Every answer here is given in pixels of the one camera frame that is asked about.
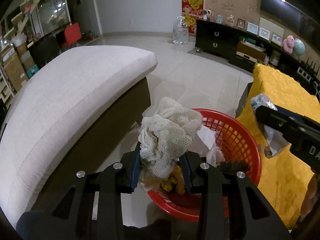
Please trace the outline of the person right hand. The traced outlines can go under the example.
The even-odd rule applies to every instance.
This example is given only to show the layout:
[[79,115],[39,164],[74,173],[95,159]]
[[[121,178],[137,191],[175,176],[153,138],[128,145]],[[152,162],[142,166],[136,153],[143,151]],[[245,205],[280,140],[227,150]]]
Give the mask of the person right hand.
[[308,183],[308,188],[300,208],[300,217],[296,222],[296,226],[299,226],[299,224],[312,211],[314,205],[319,199],[319,173],[313,168],[311,168],[311,171],[313,172],[313,176]]

